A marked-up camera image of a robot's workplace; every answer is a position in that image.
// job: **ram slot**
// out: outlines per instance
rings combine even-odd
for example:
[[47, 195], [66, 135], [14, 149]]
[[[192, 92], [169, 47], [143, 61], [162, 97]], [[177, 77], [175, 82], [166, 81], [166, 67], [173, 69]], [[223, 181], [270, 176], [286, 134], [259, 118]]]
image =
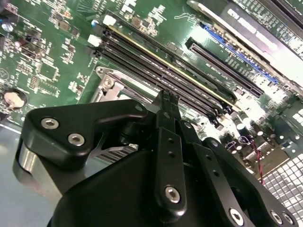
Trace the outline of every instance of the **ram slot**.
[[184, 86], [186, 90], [190, 90], [191, 95], [196, 99], [199, 100], [203, 105], [208, 106], [209, 108], [216, 109], [217, 112], [220, 114], [223, 113], [222, 107], [219, 106], [216, 102], [210, 102], [209, 97], [205, 94], [198, 92], [192, 84], [187, 83], [185, 80], [180, 79], [177, 75], [167, 71], [167, 69], [163, 68], [163, 66], [157, 65], [156, 62], [154, 62], [152, 59], [146, 58], [145, 56], [136, 56], [135, 54], [131, 53], [129, 50], [124, 48], [123, 46], [117, 44], [117, 43], [107, 43], [110, 48], [117, 52], [121, 52], [124, 55], [126, 55], [129, 59], [135, 61], [135, 62], [142, 62], [143, 65], [146, 68], [149, 68], [149, 70], [153, 70], [154, 72], [161, 75], [162, 78], [165, 78], [169, 81], [175, 81], [179, 86]]
[[117, 66], [121, 67], [124, 71], [126, 71], [128, 76], [138, 81], [140, 81], [140, 79], [143, 79], [147, 83], [150, 83], [159, 89], [173, 90], [177, 95], [180, 96], [180, 100], [189, 108], [196, 110], [198, 113], [201, 113], [209, 119], [216, 119], [218, 114], [215, 110], [211, 109], [207, 105], [203, 105], [202, 103], [198, 102], [187, 92], [186, 88], [183, 88], [178, 83], [163, 78], [158, 73], [149, 71], [146, 69], [144, 64], [138, 62], [139, 64], [135, 66], [129, 61], [128, 56], [125, 56], [123, 53], [113, 50], [108, 46], [101, 49], [101, 55], [102, 57], [112, 61]]
[[194, 39], [190, 38], [186, 45], [191, 52], [199, 56], [206, 63], [214, 65], [215, 69], [218, 70], [222, 75], [232, 78], [235, 83], [252, 93], [255, 97], [260, 98], [260, 96], [264, 94], [264, 91], [256, 84], [251, 82], [248, 78], [242, 76], [229, 65], [226, 65], [224, 61], [216, 57], [213, 53], [204, 48], [201, 44], [197, 43]]
[[198, 89], [202, 89], [205, 94], [208, 94], [210, 97], [213, 99], [216, 99], [218, 102], [224, 102], [227, 103], [229, 106], [232, 106], [234, 110], [239, 111], [240, 109], [234, 105], [234, 103], [237, 101], [236, 96], [227, 88], [224, 86], [220, 85], [214, 80], [210, 80], [210, 78], [204, 74], [202, 71], [198, 70], [196, 67], [190, 65], [188, 62], [184, 61], [182, 58], [178, 57], [176, 54], [171, 52], [168, 48], [164, 47], [157, 41], [151, 39], [149, 36], [146, 34], [141, 33], [137, 29], [135, 29], [131, 24], [128, 24], [127, 22], [123, 21], [120, 19], [117, 15], [113, 14], [112, 12], [109, 12], [111, 16], [113, 16], [115, 19], [119, 21], [120, 24], [126, 26], [129, 28], [132, 32], [136, 33], [138, 36], [140, 36], [143, 40], [145, 40], [147, 43], [150, 43], [151, 46], [156, 47], [157, 49], [161, 50], [162, 52], [166, 53], [168, 56], [170, 56], [171, 59], [173, 59], [175, 62], [180, 62], [181, 65], [180, 67], [184, 68], [188, 72], [191, 72], [195, 77], [196, 75], [199, 75], [203, 77], [205, 82], [197, 81], [196, 79], [192, 78], [188, 74], [182, 72], [172, 64], [164, 61], [163, 59], [160, 59], [157, 55], [153, 54], [146, 48], [142, 47], [140, 44], [137, 44], [133, 40], [131, 40], [129, 37], [125, 36], [124, 34], [120, 33], [118, 30], [116, 30], [112, 26], [107, 27], [107, 31], [104, 31], [103, 27], [100, 25], [95, 26], [95, 31], [99, 33], [99, 35], [102, 34], [107, 34], [107, 35], [112, 35], [115, 38], [117, 38], [119, 41], [121, 40], [122, 42], [128, 43], [131, 45], [133, 48], [136, 48], [137, 50], [143, 52], [144, 55], [149, 55], [153, 57], [156, 61], [161, 61], [162, 64], [165, 65], [166, 68], [169, 70], [175, 71], [176, 74], [179, 74], [180, 77], [183, 77], [184, 79], [188, 80], [191, 83], [194, 83]]
[[186, 81], [188, 86], [190, 86], [190, 89], [193, 89], [194, 92], [198, 93], [199, 96], [204, 96], [206, 100], [209, 100], [215, 105], [222, 105], [224, 106], [224, 109], [228, 108], [231, 109], [231, 105], [225, 104], [221, 99], [214, 96], [211, 92], [205, 89], [201, 89], [201, 87], [197, 86], [196, 83], [193, 83], [192, 81], [188, 80], [180, 70], [176, 70], [175, 67], [172, 65], [168, 65], [167, 62], [161, 61], [160, 58], [157, 58], [156, 56], [152, 55], [149, 52], [145, 52], [141, 48], [138, 48], [136, 45], [133, 44], [130, 40], [126, 39], [123, 35], [118, 34], [117, 32], [113, 32], [112, 30], [110, 32], [106, 33], [106, 37], [109, 38], [112, 42], [116, 42], [117, 44], [123, 44], [128, 46], [131, 49], [134, 49], [137, 51], [141, 56], [138, 59], [139, 61], [147, 60], [149, 63], [152, 63], [155, 66], [158, 66], [159, 69], [162, 69], [162, 73], [165, 73], [167, 75], [172, 76], [174, 79], [182, 79], [183, 81]]

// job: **microchip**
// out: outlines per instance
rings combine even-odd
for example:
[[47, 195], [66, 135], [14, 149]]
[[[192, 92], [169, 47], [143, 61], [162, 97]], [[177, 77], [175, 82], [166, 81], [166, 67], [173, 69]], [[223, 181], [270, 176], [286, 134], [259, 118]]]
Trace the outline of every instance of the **microchip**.
[[71, 46], [71, 45], [69, 45], [67, 49], [68, 49], [69, 52], [74, 52], [75, 51], [75, 47]]
[[67, 32], [70, 29], [70, 25], [65, 21], [61, 21], [59, 23], [59, 28], [62, 29], [63, 31], [65, 31], [65, 32]]
[[56, 13], [55, 14], [55, 18], [59, 21], [62, 21], [63, 20], [63, 16], [61, 16], [60, 14]]
[[73, 27], [73, 28], [72, 28], [72, 31], [71, 31], [71, 34], [72, 34], [73, 36], [77, 36], [77, 35], [79, 34], [79, 29]]
[[182, 55], [182, 54], [183, 54], [183, 50], [181, 50], [181, 49], [177, 48], [177, 50], [176, 50], [176, 54], [177, 54], [177, 55]]
[[0, 50], [3, 50], [4, 49], [4, 46], [5, 46], [5, 36], [0, 34]]
[[173, 44], [173, 43], [168, 43], [168, 44], [167, 44], [167, 47], [170, 48], [170, 49], [173, 50], [173, 51], [176, 51], [176, 50], [177, 50], [176, 45]]
[[150, 23], [147, 22], [147, 21], [143, 21], [142, 25], [143, 25], [144, 27], [148, 27], [148, 26], [150, 25]]
[[135, 26], [136, 28], [140, 28], [142, 23], [142, 20], [138, 17], [133, 17], [132, 19], [132, 25]]

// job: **electrolytic capacitor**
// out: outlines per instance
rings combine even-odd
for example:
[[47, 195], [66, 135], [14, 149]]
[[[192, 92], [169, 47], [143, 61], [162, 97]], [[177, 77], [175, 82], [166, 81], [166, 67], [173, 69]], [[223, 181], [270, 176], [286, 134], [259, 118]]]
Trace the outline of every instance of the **electrolytic capacitor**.
[[244, 128], [245, 128], [245, 125], [243, 124], [243, 122], [242, 122], [240, 119], [234, 120], [234, 123], [235, 123], [236, 128], [237, 128], [238, 130], [241, 130], [241, 129], [244, 129]]
[[246, 113], [242, 113], [240, 115], [240, 119], [244, 124], [249, 124], [250, 123], [250, 118], [246, 115]]
[[262, 129], [256, 123], [252, 124], [252, 128], [254, 129], [254, 131], [256, 132], [256, 134], [258, 136], [262, 136], [263, 135]]
[[270, 138], [275, 138], [275, 137], [276, 137], [275, 132], [274, 132], [270, 127], [267, 127], [267, 128], [265, 129], [265, 132], [266, 132], [266, 134], [267, 134]]

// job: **red wire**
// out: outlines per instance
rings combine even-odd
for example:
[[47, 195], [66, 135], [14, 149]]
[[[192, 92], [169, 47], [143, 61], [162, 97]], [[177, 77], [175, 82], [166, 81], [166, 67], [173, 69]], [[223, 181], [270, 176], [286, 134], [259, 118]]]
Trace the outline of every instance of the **red wire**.
[[258, 167], [259, 167], [259, 174], [260, 174], [260, 182], [261, 184], [264, 185], [264, 180], [263, 180], [263, 174], [262, 174], [262, 166], [261, 166], [261, 157], [262, 157], [262, 154], [261, 154], [261, 151], [258, 150], [256, 144], [254, 141], [251, 142], [252, 146], [253, 146], [253, 149], [255, 150], [256, 154], [257, 154], [257, 160], [258, 160]]

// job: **pcie slot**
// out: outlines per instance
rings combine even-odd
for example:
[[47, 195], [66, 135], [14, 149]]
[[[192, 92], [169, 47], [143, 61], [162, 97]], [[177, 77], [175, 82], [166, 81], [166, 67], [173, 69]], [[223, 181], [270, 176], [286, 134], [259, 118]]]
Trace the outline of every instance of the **pcie slot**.
[[[138, 35], [139, 37], [141, 37], [145, 42], [149, 43], [150, 46], [154, 46], [157, 49], [161, 50], [162, 52], [166, 53], [171, 59], [173, 59], [174, 61], [178, 61], [180, 63], [182, 63], [182, 65], [180, 65], [180, 67], [183, 67], [185, 70], [190, 69], [192, 72], [194, 72], [194, 75], [199, 75], [201, 77], [203, 77], [203, 79], [206, 81], [205, 83], [202, 82], [198, 82], [195, 81], [194, 79], [189, 78], [190, 80], [192, 80], [193, 82], [195, 82], [200, 88], [206, 87], [206, 91], [213, 94], [214, 96], [218, 97], [219, 99], [223, 100], [224, 102], [231, 104], [233, 106], [233, 108], [237, 111], [239, 111], [239, 109], [237, 107], [235, 107], [233, 104], [237, 101], [236, 96], [227, 88], [225, 88], [224, 86], [222, 86], [221, 84], [217, 83], [214, 80], [211, 80], [209, 78], [209, 76], [207, 76], [205, 73], [203, 73], [201, 70], [199, 70], [198, 68], [192, 66], [191, 64], [189, 64], [188, 62], [186, 62], [185, 60], [183, 60], [181, 57], [179, 57], [178, 55], [176, 55], [175, 53], [173, 53], [170, 49], [168, 49], [167, 47], [163, 46], [162, 44], [158, 43], [157, 41], [153, 40], [152, 38], [150, 38], [148, 35], [138, 31], [133, 25], [125, 22], [123, 19], [121, 19], [119, 16], [117, 16], [116, 14], [114, 14], [111, 11], [107, 12], [109, 15], [111, 15], [112, 17], [114, 17], [116, 20], [119, 21], [120, 24], [122, 24], [123, 26], [129, 28], [132, 32], [136, 33], [136, 35]], [[100, 31], [100, 29], [98, 28], [98, 26], [95, 27], [96, 31]], [[216, 87], [216, 92], [211, 90], [211, 87], [209, 85], [213, 85], [214, 87]]]
[[237, 84], [239, 84], [241, 87], [248, 90], [250, 93], [252, 93], [257, 98], [259, 98], [262, 94], [264, 94], [264, 91], [262, 89], [260, 89], [259, 87], [257, 87], [257, 85], [255, 85], [249, 79], [242, 76], [236, 70], [232, 69], [229, 65], [225, 65], [224, 61], [217, 58], [214, 54], [212, 54], [210, 51], [205, 49], [202, 45], [197, 43], [192, 38], [190, 38], [187, 41], [186, 45], [189, 50], [191, 50], [193, 53], [195, 53], [197, 56], [199, 56], [205, 62], [215, 65], [215, 68], [222, 75], [224, 75], [228, 78], [231, 77]]
[[108, 42], [107, 44], [113, 50], [123, 53], [125, 56], [127, 56], [128, 59], [131, 59], [135, 62], [142, 63], [143, 66], [145, 66], [145, 68], [148, 68], [150, 71], [157, 73], [158, 75], [161, 76], [162, 79], [165, 78], [170, 82], [174, 81], [178, 87], [180, 85], [183, 85], [184, 87], [186, 87], [186, 90], [192, 91], [191, 96], [193, 96], [196, 100], [199, 100], [199, 102], [203, 103], [203, 105], [208, 106], [209, 108], [212, 108], [212, 109], [216, 109], [221, 114], [223, 113], [221, 108], [218, 106], [218, 104], [216, 102], [215, 103], [210, 102], [208, 97], [205, 96], [203, 93], [196, 92], [195, 87], [193, 87], [191, 84], [188, 84], [186, 81], [180, 79], [177, 75], [174, 75], [173, 73], [167, 71], [167, 69], [162, 68], [163, 66], [157, 65], [157, 63], [154, 62], [152, 59], [149, 59], [146, 56], [140, 58], [140, 57], [132, 54], [126, 48], [124, 48], [123, 46], [121, 46], [117, 43]]
[[248, 65], [250, 65], [253, 69], [255, 69], [257, 72], [259, 72], [261, 75], [263, 75], [264, 77], [266, 77], [270, 82], [276, 84], [278, 83], [278, 80], [272, 76], [270, 76], [270, 74], [268, 72], [265, 72], [264, 70], [262, 70], [262, 68], [260, 66], [258, 66], [256, 63], [253, 63], [252, 61], [250, 61], [249, 59], [247, 59], [247, 57], [242, 54], [242, 53], [238, 53], [230, 44], [227, 44], [225, 42], [225, 40], [219, 36], [217, 33], [215, 33], [210, 27], [205, 26], [205, 25], [201, 25], [201, 27], [207, 31], [215, 40], [217, 40], [220, 44], [222, 44], [223, 46], [225, 46], [229, 51], [231, 51], [233, 54], [235, 54], [236, 56], [238, 56], [240, 59], [242, 59], [243, 61], [245, 61]]
[[177, 83], [169, 81], [166, 78], [161, 78], [161, 75], [154, 75], [154, 73], [145, 69], [144, 65], [140, 65], [139, 67], [134, 66], [129, 61], [125, 60], [127, 59], [127, 56], [124, 56], [120, 52], [115, 52], [108, 47], [101, 49], [100, 51], [102, 57], [105, 57], [116, 65], [122, 67], [123, 70], [128, 73], [128, 76], [134, 77], [134, 79], [143, 78], [147, 83], [150, 83], [159, 89], [173, 90], [180, 96], [181, 101], [189, 108], [196, 110], [208, 118], [216, 119], [217, 115], [213, 110], [210, 110], [208, 106], [202, 107], [199, 103], [197, 104], [197, 101], [193, 97], [188, 96], [186, 89], [182, 88]]

